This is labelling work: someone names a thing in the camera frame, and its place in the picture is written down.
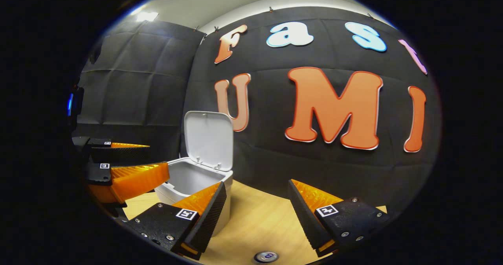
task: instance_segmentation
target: wooden table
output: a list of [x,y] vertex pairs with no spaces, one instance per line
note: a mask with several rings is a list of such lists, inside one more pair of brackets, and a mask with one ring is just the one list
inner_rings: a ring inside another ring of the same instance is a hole
[[[230,220],[219,234],[212,237],[197,262],[251,265],[253,256],[261,251],[273,251],[279,255],[272,263],[274,265],[305,265],[321,259],[309,245],[288,199],[235,180],[230,192]],[[131,220],[160,200],[156,193],[145,193],[126,202],[128,206],[124,213]],[[378,208],[386,212],[386,206]]]

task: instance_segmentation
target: metal button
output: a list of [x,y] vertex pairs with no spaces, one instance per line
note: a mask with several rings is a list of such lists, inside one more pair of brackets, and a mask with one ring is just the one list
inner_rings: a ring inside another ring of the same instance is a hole
[[264,251],[255,254],[255,260],[260,263],[271,263],[278,260],[278,258],[278,254],[272,251]]

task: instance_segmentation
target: box lid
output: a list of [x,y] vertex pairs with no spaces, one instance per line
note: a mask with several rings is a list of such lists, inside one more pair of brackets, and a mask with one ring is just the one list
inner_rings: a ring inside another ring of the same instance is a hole
[[192,161],[218,170],[232,169],[234,130],[227,114],[189,111],[184,128],[187,154]]

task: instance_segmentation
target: foam letter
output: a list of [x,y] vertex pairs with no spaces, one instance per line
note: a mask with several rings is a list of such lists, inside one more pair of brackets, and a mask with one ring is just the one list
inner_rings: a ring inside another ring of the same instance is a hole
[[314,37],[307,32],[307,26],[301,22],[287,22],[276,25],[271,29],[273,35],[266,43],[271,47],[284,47],[288,44],[302,46],[311,43]]
[[215,59],[215,64],[228,59],[232,55],[230,46],[234,48],[237,45],[239,42],[239,33],[246,32],[247,28],[248,27],[246,25],[241,25],[220,38],[220,49],[218,51],[218,56]]
[[294,68],[288,78],[295,82],[297,99],[292,127],[285,131],[290,140],[312,142],[318,134],[312,129],[313,113],[326,143],[335,140],[351,117],[342,145],[372,150],[379,145],[376,136],[381,77],[370,72],[354,72],[338,97],[329,79],[319,68]]
[[345,28],[351,33],[356,34],[352,36],[352,39],[361,47],[378,52],[386,50],[386,44],[379,38],[379,33],[372,27],[356,22],[347,22]]
[[412,59],[415,61],[415,64],[417,64],[417,66],[419,67],[419,69],[422,71],[422,73],[424,74],[428,74],[426,72],[426,68],[421,64],[421,62],[419,61],[419,59],[417,58],[417,54],[415,53],[414,49],[411,48],[407,42],[405,40],[398,40],[400,42],[400,44],[404,45],[405,48],[407,49],[407,51],[409,52],[410,56],[412,57]]
[[426,95],[421,89],[417,88],[416,86],[410,86],[408,88],[408,91],[413,103],[413,118],[409,138],[404,143],[404,150],[406,152],[417,152],[421,150],[422,145],[424,103],[426,102]]
[[248,83],[251,80],[250,74],[236,75],[232,79],[232,84],[236,87],[237,97],[237,117],[233,118],[229,114],[229,105],[227,102],[227,88],[229,87],[228,80],[220,80],[215,83],[215,91],[217,92],[218,112],[226,113],[232,118],[232,127],[235,132],[241,132],[248,126],[248,118],[250,111],[248,109]]

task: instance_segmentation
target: white wall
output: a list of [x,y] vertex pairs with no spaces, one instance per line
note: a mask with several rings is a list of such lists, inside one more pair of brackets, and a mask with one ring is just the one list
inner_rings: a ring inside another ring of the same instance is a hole
[[393,27],[390,22],[384,20],[381,16],[376,14],[370,9],[357,4],[356,2],[348,2],[347,0],[259,0],[257,2],[238,7],[218,18],[210,21],[208,24],[203,25],[198,28],[199,31],[205,32],[206,34],[211,34],[215,31],[214,26],[219,28],[224,27],[236,20],[252,16],[255,14],[268,12],[269,7],[273,9],[284,9],[288,7],[333,7],[336,9],[346,9],[348,11],[360,13],[367,15],[370,13],[373,18],[384,22]]

